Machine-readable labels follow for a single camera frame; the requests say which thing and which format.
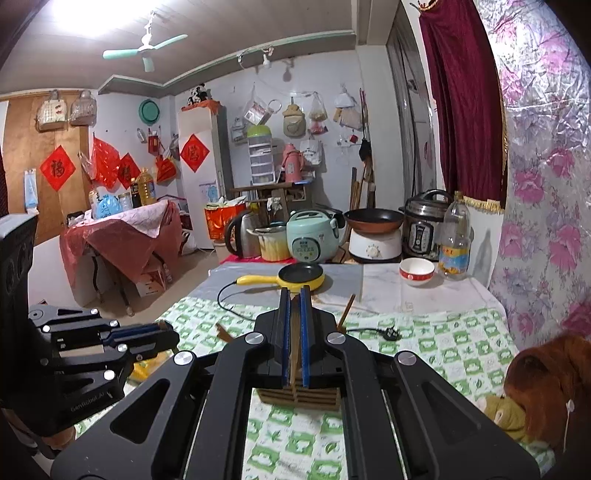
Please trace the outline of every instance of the pink thermos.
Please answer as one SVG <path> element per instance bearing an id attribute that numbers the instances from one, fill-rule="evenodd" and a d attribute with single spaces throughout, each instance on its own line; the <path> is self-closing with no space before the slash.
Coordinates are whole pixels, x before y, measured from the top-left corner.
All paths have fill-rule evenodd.
<path id="1" fill-rule="evenodd" d="M 293 183 L 301 181 L 301 169 L 304 167 L 304 156 L 296 150 L 292 143 L 288 143 L 283 150 L 283 163 L 285 181 Z"/>

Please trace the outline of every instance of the wooden chopstick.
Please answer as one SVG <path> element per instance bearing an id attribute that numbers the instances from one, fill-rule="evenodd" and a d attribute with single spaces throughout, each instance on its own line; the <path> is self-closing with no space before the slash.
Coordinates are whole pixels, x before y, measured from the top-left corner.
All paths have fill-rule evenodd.
<path id="1" fill-rule="evenodd" d="M 353 293 L 351 295 L 349 302 L 347 303 L 347 306 L 345 307 L 345 311 L 341 315 L 339 323 L 336 326 L 336 329 L 338 332 L 341 332 L 341 330 L 343 329 L 343 324 L 345 322 L 345 319 L 347 318 L 347 314 L 349 313 L 349 310 L 351 309 L 351 305 L 353 304 L 354 299 L 355 299 L 355 293 Z"/>

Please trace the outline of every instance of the floor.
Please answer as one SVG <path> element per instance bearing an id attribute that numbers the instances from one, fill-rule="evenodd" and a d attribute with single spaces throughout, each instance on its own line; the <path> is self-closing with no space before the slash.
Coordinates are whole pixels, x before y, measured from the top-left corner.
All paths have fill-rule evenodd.
<path id="1" fill-rule="evenodd" d="M 174 282 L 160 295 L 140 297 L 135 286 L 131 282 L 126 283 L 125 292 L 135 313 L 132 317 L 125 311 L 123 300 L 116 289 L 105 293 L 102 303 L 97 299 L 85 308 L 98 308 L 103 318 L 117 319 L 121 325 L 150 323 L 175 302 L 187 296 L 207 278 L 209 270 L 218 265 L 215 251 L 197 251 L 194 254 L 181 257 Z"/>

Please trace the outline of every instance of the ceiling fan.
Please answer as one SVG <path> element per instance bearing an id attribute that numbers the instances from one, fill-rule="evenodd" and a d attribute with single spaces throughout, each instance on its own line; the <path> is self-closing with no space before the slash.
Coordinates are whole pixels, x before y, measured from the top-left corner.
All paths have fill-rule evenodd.
<path id="1" fill-rule="evenodd" d="M 150 18 L 148 19 L 148 23 L 145 25 L 146 35 L 142 37 L 142 46 L 140 48 L 130 48 L 127 50 L 105 50 L 103 52 L 103 58 L 105 60 L 112 60 L 112 59 L 124 59 L 126 57 L 134 57 L 138 53 L 141 53 L 142 60 L 144 61 L 144 70 L 146 72 L 153 72 L 154 71 L 154 62 L 152 61 L 152 57 L 150 56 L 151 50 L 159 50 L 166 45 L 170 45 L 172 43 L 178 42 L 184 38 L 187 38 L 187 35 L 177 35 L 176 37 L 169 38 L 168 40 L 164 40 L 160 42 L 158 45 L 150 45 L 150 41 L 152 40 L 152 22 L 154 20 L 155 12 L 150 12 Z"/>

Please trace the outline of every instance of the electric kettle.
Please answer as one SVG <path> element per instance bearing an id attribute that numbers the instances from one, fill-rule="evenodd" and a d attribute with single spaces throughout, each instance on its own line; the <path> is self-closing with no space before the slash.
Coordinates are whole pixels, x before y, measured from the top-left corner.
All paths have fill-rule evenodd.
<path id="1" fill-rule="evenodd" d="M 261 221 L 256 213 L 250 210 L 243 210 L 226 225 L 224 242 L 231 254 L 239 258 L 252 258 L 261 256 L 259 240 L 248 233 L 248 229 L 254 230 L 261 227 Z M 236 248 L 232 245 L 231 239 L 234 233 Z"/>

